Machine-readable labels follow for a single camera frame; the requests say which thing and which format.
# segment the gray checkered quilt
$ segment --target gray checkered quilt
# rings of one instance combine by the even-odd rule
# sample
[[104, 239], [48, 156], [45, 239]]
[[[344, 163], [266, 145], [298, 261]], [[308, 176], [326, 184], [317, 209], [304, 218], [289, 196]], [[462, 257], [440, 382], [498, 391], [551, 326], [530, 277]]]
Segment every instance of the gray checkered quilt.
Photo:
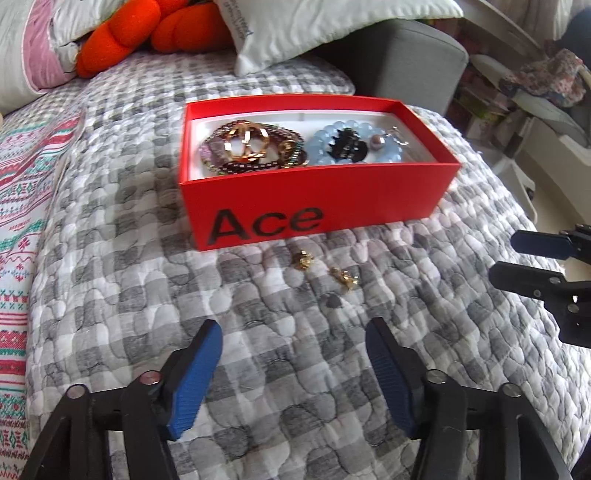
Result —
[[[65, 86], [69, 97], [58, 90], [41, 99], [82, 106], [86, 123], [31, 291], [32, 437], [70, 384], [127, 385], [214, 318], [222, 359], [193, 428], [170, 445], [181, 479], [407, 478], [417, 445], [393, 425], [363, 342], [368, 320], [382, 316], [428, 367], [469, 386], [520, 385], [574, 464], [591, 424], [591, 353], [562, 345], [540, 303], [487, 280], [497, 260], [558, 266], [511, 249], [511, 234], [532, 224], [441, 116], [415, 109], [462, 162], [431, 217], [195, 250], [177, 188], [184, 104], [352, 93], [317, 60], [241, 79], [232, 64], [231, 54], [136, 54], [90, 83]], [[307, 272], [291, 266], [301, 249], [316, 257]], [[347, 292], [331, 267], [359, 275], [361, 286]], [[121, 437], [111, 440], [115, 476], [127, 478]], [[466, 477], [475, 456], [472, 436]]]

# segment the earring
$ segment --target earring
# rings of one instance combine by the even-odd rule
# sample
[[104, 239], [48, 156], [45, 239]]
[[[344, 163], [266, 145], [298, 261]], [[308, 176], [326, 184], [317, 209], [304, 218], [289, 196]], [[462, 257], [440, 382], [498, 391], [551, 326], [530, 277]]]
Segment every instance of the earring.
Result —
[[314, 263], [314, 256], [304, 250], [298, 252], [294, 258], [295, 267], [298, 270], [306, 271]]
[[330, 269], [330, 272], [333, 274], [334, 278], [347, 287], [348, 291], [353, 290], [359, 284], [359, 277], [354, 277], [346, 270], [333, 267]]

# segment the red cardboard box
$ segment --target red cardboard box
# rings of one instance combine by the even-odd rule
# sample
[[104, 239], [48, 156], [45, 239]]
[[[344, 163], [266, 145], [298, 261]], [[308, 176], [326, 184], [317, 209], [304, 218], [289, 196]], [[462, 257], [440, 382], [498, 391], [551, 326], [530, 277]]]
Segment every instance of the red cardboard box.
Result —
[[[413, 161], [297, 167], [215, 176], [199, 146], [237, 119], [278, 124], [311, 138], [337, 120], [396, 125]], [[187, 105], [179, 184], [197, 247], [289, 238], [431, 215], [460, 164], [421, 120], [396, 100], [345, 95], [261, 95]]]

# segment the gray sofa arm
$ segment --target gray sofa arm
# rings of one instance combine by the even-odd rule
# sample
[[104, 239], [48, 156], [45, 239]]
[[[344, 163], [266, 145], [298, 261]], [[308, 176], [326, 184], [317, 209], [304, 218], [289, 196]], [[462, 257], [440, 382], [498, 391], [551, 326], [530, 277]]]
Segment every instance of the gray sofa arm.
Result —
[[469, 60], [455, 39], [410, 20], [380, 22], [314, 54], [343, 70], [357, 95], [398, 99], [441, 114]]

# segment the orange plush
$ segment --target orange plush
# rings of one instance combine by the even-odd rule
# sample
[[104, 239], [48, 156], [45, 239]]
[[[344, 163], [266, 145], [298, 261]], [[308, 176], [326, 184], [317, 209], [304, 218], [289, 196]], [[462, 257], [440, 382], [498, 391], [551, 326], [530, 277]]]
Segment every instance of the orange plush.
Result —
[[160, 22], [152, 33], [152, 46], [161, 53], [204, 53], [234, 45], [217, 5], [183, 8]]
[[129, 0], [101, 24], [76, 59], [80, 77], [91, 78], [116, 65], [151, 35], [161, 53], [201, 53], [233, 45], [216, 4], [187, 7], [189, 0]]

